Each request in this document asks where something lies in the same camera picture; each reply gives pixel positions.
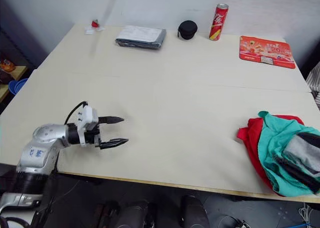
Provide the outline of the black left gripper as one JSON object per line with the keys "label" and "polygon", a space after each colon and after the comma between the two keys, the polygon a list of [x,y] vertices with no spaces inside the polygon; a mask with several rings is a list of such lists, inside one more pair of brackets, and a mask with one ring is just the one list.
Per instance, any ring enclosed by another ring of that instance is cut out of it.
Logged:
{"label": "black left gripper", "polygon": [[128,139],[125,138],[116,138],[111,139],[108,142],[102,142],[101,141],[101,135],[100,135],[100,124],[116,124],[123,122],[124,119],[116,116],[102,116],[98,118],[98,124],[95,125],[91,130],[86,130],[84,132],[85,142],[87,144],[92,144],[95,147],[98,147],[100,149],[109,149],[118,147],[122,144],[125,144],[128,142]]}

